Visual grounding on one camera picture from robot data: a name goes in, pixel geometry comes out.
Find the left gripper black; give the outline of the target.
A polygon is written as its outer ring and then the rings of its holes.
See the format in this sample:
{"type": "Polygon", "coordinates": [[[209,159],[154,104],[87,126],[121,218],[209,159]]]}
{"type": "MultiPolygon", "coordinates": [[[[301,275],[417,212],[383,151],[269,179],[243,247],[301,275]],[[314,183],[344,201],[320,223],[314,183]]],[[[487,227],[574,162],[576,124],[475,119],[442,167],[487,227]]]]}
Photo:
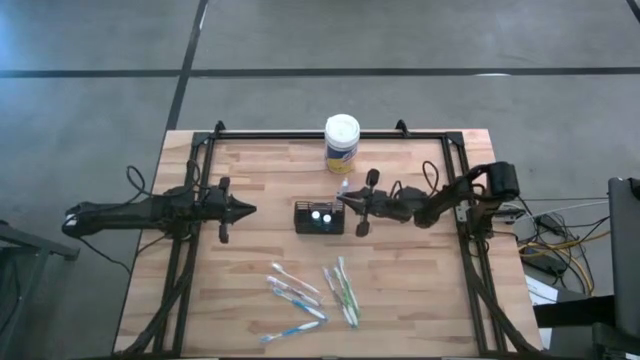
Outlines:
{"type": "Polygon", "coordinates": [[[230,178],[222,177],[217,186],[207,189],[204,199],[201,201],[201,220],[215,220],[219,223],[219,240],[222,244],[229,242],[228,226],[256,212],[255,205],[230,197],[230,178]]]}

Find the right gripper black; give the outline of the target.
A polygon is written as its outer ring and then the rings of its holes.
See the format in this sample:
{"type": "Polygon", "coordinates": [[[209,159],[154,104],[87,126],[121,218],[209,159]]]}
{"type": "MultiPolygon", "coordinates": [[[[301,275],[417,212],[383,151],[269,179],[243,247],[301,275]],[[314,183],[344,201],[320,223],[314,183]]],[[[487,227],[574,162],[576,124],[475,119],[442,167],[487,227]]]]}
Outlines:
{"type": "Polygon", "coordinates": [[[391,195],[385,191],[375,190],[379,176],[380,172],[377,169],[371,169],[367,173],[364,188],[337,195],[346,207],[360,215],[360,222],[356,226],[357,236],[369,234],[369,215],[404,223],[412,218],[414,211],[425,199],[425,193],[413,187],[399,187],[398,191],[391,195]]]}

